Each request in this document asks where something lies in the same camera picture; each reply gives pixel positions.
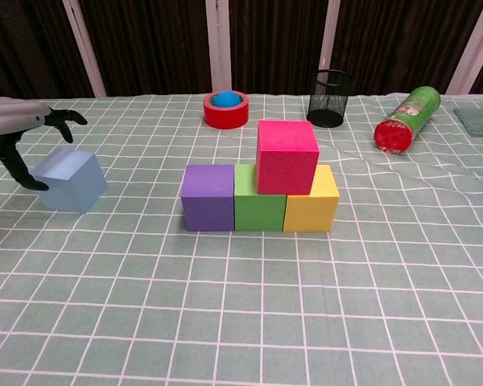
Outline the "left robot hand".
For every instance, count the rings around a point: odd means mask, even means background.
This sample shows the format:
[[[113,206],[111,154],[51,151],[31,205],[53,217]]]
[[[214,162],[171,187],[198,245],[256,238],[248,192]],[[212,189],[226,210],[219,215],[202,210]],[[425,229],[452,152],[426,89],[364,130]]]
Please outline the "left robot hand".
[[[68,123],[86,125],[88,121],[77,111],[54,109],[38,101],[0,96],[0,161],[10,176],[22,187],[47,191],[49,186],[35,180],[16,149],[24,133],[42,125],[58,129],[63,139],[73,142]]]

